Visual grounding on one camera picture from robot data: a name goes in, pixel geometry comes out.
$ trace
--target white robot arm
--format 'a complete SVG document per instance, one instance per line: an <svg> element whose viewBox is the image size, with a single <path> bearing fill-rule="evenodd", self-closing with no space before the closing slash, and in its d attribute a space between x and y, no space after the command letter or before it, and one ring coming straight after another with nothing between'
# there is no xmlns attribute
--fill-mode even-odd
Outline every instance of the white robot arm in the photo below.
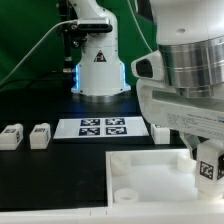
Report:
<svg viewBox="0 0 224 224"><path fill-rule="evenodd" d="M224 1L136 0L157 24L158 51L132 63L143 116L178 130L198 147L196 186L201 198L223 189ZM199 144L197 136L213 139Z"/></svg>
<svg viewBox="0 0 224 224"><path fill-rule="evenodd" d="M83 44L82 59L76 66L74 97L90 102L107 102L130 90L125 82L124 64L118 57L117 19L108 10L100 7L96 0L69 0L76 11L81 28L87 30L87 41ZM111 32L88 32L91 24L105 19Z"/></svg>

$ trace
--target green screen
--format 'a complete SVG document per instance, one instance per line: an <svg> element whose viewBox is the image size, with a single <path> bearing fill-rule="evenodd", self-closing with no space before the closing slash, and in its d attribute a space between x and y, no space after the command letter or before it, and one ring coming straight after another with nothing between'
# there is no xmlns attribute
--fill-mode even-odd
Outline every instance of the green screen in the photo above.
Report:
<svg viewBox="0 0 224 224"><path fill-rule="evenodd" d="M1 0L1 80L52 26L60 22L56 9L57 2L57 0ZM149 50L137 31L126 0L97 0L97 3L113 12L118 19L119 57L126 65L126 82L134 86L136 78L132 75L130 64L133 60L148 54ZM131 3L134 8L134 0L131 0ZM156 27L142 18L138 18L138 21L149 45L155 50ZM74 62L78 63L81 57L80 51L73 50L72 53ZM49 71L61 71L63 62L62 37L53 32L10 80L32 79ZM27 82L15 83L7 88L20 88L25 85Z"/></svg>

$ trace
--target warning label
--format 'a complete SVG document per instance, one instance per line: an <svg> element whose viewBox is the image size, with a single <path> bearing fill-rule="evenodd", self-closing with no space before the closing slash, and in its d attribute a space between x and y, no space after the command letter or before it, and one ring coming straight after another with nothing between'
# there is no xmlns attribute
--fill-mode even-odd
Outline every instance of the warning label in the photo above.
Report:
<svg viewBox="0 0 224 224"><path fill-rule="evenodd" d="M99 53L97 54L94 62L107 62L102 51L99 51Z"/></svg>

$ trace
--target black cable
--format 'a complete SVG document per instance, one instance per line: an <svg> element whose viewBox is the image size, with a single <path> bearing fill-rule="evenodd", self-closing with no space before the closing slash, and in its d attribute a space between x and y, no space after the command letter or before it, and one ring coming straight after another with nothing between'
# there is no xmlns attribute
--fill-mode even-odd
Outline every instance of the black cable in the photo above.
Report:
<svg viewBox="0 0 224 224"><path fill-rule="evenodd" d="M34 81L34 82L52 82L52 81L63 81L63 80L67 80L67 79L15 79L15 80L12 80L12 81L8 81L8 82L5 82L4 84L2 84L0 86L0 90L2 88L4 88L5 86L7 85L10 85L12 83L16 83L16 82L28 82L28 81Z"/></svg>
<svg viewBox="0 0 224 224"><path fill-rule="evenodd" d="M6 82L11 76L19 69L19 67L30 57L30 55L39 47L40 44L44 42L44 40L50 35L50 33L56 29L57 27L63 25L63 24L71 24L76 22L75 20L68 20L65 22L61 22L53 26L38 42L37 44L23 57L23 59L15 66L15 68L6 76L3 78L3 80L0 80L0 87L4 82Z"/></svg>
<svg viewBox="0 0 224 224"><path fill-rule="evenodd" d="M69 7L68 2L65 0L60 0L57 4L58 10L61 17L61 22L65 22L68 20L68 14L69 14ZM69 27L68 24L63 24L61 26L61 34L63 37L63 43L64 43L64 67L65 68L73 68L73 62L72 62L72 54L71 54L71 46L70 46L70 34L69 34Z"/></svg>
<svg viewBox="0 0 224 224"><path fill-rule="evenodd" d="M64 73L63 72L60 72L60 71L51 71L51 72L47 72L47 73L44 73L40 76L38 76L37 79L43 79L47 76L50 76L50 75L63 75ZM32 82L30 82L27 86L26 86L26 89L29 89L33 84L35 84L36 82L36 79L34 79Z"/></svg>

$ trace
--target white cube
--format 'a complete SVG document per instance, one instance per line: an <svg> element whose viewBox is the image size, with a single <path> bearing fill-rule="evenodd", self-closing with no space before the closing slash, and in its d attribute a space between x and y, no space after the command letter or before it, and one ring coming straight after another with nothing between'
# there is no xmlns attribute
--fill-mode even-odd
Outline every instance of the white cube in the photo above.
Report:
<svg viewBox="0 0 224 224"><path fill-rule="evenodd" d="M151 135L154 143L157 144L170 144L170 129L151 124Z"/></svg>
<svg viewBox="0 0 224 224"><path fill-rule="evenodd" d="M51 128L49 124L35 125L30 134L31 149L46 149L51 139Z"/></svg>
<svg viewBox="0 0 224 224"><path fill-rule="evenodd" d="M198 145L195 186L200 198L216 198L224 193L224 169L219 158L224 155L223 142L207 140Z"/></svg>
<svg viewBox="0 0 224 224"><path fill-rule="evenodd" d="M23 139L21 124L8 125L0 134L0 150L15 150Z"/></svg>

